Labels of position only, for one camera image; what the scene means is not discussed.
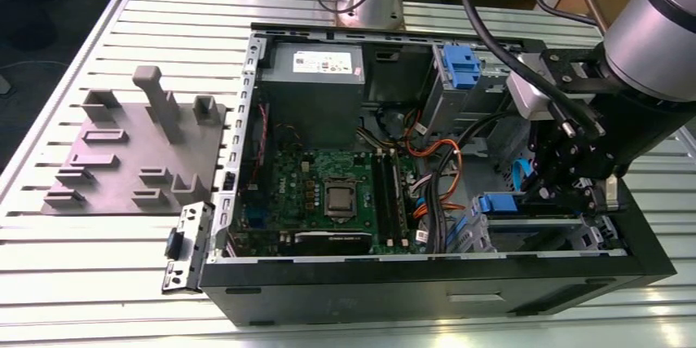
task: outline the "metal bracket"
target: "metal bracket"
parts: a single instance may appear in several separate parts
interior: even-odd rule
[[[201,293],[197,287],[207,246],[209,224],[214,206],[206,202],[186,205],[171,229],[163,255],[169,258],[163,272],[162,294]]]

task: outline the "ram slot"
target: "ram slot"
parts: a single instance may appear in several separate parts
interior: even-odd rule
[[[371,192],[374,194],[374,209],[377,212],[377,232],[379,233],[379,243],[386,244],[391,238],[391,230],[389,225],[389,209],[387,195],[385,186],[385,177],[382,170],[382,156],[374,154],[371,156]]]
[[[397,181],[398,176],[394,173],[393,159],[390,156],[383,156],[381,160],[381,169],[385,181],[386,191],[386,210],[389,219],[389,232],[391,234],[393,245],[398,245],[401,242],[401,227],[398,224],[398,189]]]

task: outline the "motherboard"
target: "motherboard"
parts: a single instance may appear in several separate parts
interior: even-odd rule
[[[417,252],[403,193],[414,174],[413,158],[394,151],[277,151],[265,201],[245,204],[230,226],[237,255]]]

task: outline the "blue plastic latch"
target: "blue plastic latch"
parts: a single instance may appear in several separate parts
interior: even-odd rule
[[[481,212],[483,214],[517,212],[517,205],[511,195],[485,195],[478,197]]]
[[[481,78],[481,62],[467,46],[445,45],[443,61],[457,90],[473,89]]]

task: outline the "aluminum workbench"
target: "aluminum workbench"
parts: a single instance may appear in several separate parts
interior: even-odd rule
[[[403,15],[410,31],[473,33],[459,7],[406,3]],[[594,29],[534,11],[481,15],[498,36],[555,47],[598,41]],[[211,94],[233,107],[253,21],[330,25],[333,17],[314,0],[110,0],[0,177],[0,345],[696,346],[696,149],[685,131],[634,162],[626,177],[678,274],[553,316],[235,329],[203,295],[159,295],[175,216],[42,216],[87,89],[143,102],[130,74],[151,64],[177,102]]]

